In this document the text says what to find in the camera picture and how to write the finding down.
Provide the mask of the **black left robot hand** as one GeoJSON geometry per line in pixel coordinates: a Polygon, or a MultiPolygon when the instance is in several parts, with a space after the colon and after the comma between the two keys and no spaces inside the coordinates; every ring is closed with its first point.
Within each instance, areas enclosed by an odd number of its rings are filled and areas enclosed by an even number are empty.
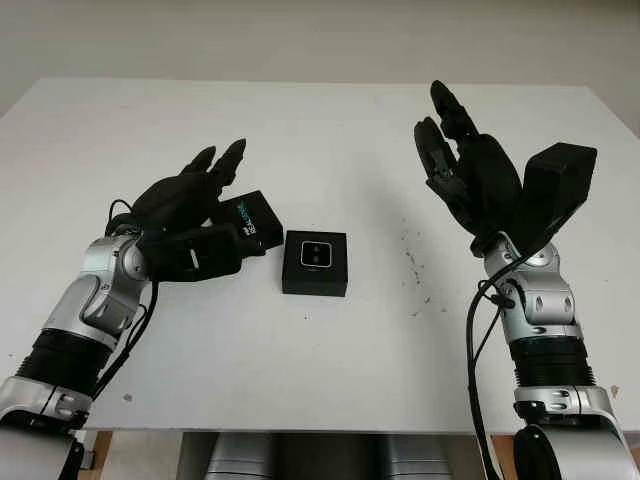
{"type": "Polygon", "coordinates": [[[143,225],[161,231],[183,232],[214,218],[223,189],[235,179],[246,148],[234,141],[216,157],[216,147],[200,151],[177,175],[163,178],[133,203],[131,214],[143,225]]]}

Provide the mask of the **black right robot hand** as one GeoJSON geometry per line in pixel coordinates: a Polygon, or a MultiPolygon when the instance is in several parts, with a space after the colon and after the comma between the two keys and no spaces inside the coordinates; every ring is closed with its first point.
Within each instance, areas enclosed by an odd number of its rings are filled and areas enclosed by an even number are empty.
{"type": "Polygon", "coordinates": [[[430,95],[440,121],[426,117],[414,126],[426,184],[473,236],[473,255],[482,257],[513,217],[522,183],[499,142],[479,132],[443,82],[433,81],[430,95]]]}

